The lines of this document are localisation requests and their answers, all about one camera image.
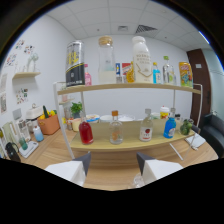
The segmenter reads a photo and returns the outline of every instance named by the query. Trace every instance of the paper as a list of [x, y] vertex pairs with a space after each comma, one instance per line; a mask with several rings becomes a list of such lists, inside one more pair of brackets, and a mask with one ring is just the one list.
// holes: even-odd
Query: paper
[[[192, 139], [194, 136], [191, 136], [189, 138], [186, 138], [185, 140], [191, 144]], [[195, 133], [195, 138], [194, 141], [192, 143], [192, 147], [196, 147], [198, 148], [199, 146], [201, 146], [202, 144], [204, 144], [206, 142], [206, 140], [204, 138], [202, 138], [200, 135], [198, 135], [197, 133]]]

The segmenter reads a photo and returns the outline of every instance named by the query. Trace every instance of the orange container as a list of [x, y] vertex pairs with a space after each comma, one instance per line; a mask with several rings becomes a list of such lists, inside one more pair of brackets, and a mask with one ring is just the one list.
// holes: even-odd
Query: orange container
[[44, 135], [52, 135], [60, 128], [57, 114], [47, 119], [38, 118], [37, 122]]

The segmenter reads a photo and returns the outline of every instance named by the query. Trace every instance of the green plant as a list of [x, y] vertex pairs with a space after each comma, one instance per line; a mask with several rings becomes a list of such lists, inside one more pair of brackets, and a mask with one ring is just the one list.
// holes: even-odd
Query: green plant
[[81, 110], [82, 110], [82, 103], [81, 103], [81, 102], [78, 102], [78, 103], [72, 103], [72, 106], [71, 106], [71, 112], [72, 112], [73, 114], [75, 114], [75, 113], [79, 113]]

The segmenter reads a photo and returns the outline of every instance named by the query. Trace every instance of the cup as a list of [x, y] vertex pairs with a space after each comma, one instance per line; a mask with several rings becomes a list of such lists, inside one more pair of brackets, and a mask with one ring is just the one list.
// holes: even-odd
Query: cup
[[72, 129], [73, 131], [79, 131], [79, 124], [81, 123], [81, 118], [76, 118], [72, 121]]
[[24, 137], [21, 137], [19, 139], [19, 144], [21, 145], [21, 147], [23, 148], [23, 150], [26, 150], [28, 148], [28, 145], [26, 144], [26, 140]]

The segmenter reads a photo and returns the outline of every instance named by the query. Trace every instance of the wall shelf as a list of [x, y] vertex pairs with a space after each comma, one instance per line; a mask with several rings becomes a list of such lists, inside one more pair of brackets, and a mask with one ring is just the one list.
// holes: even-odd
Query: wall shelf
[[93, 90], [104, 90], [104, 89], [122, 89], [122, 88], [155, 88], [155, 89], [171, 89], [171, 90], [181, 90], [192, 92], [196, 94], [201, 94], [200, 90], [193, 89], [190, 87], [181, 87], [173, 85], [164, 84], [151, 84], [151, 83], [119, 83], [119, 84], [104, 84], [104, 85], [93, 85], [93, 86], [72, 86], [67, 87], [66, 90], [60, 90], [57, 92], [58, 95], [76, 93], [76, 92], [86, 92]]
[[17, 72], [12, 79], [35, 77], [39, 74], [40, 72]]
[[123, 142], [119, 145], [111, 144], [109, 141], [109, 124], [108, 123], [91, 123], [94, 142], [84, 145], [81, 142], [79, 132], [70, 142], [70, 147], [77, 151], [90, 152], [121, 152], [148, 149], [155, 145], [169, 144], [180, 139], [192, 136], [194, 132], [191, 130], [189, 135], [179, 133], [180, 122], [176, 122], [176, 131], [171, 139], [163, 136], [164, 127], [167, 119], [155, 119], [153, 121], [152, 139], [149, 142], [139, 140], [139, 129], [141, 121], [122, 122], [123, 124]]

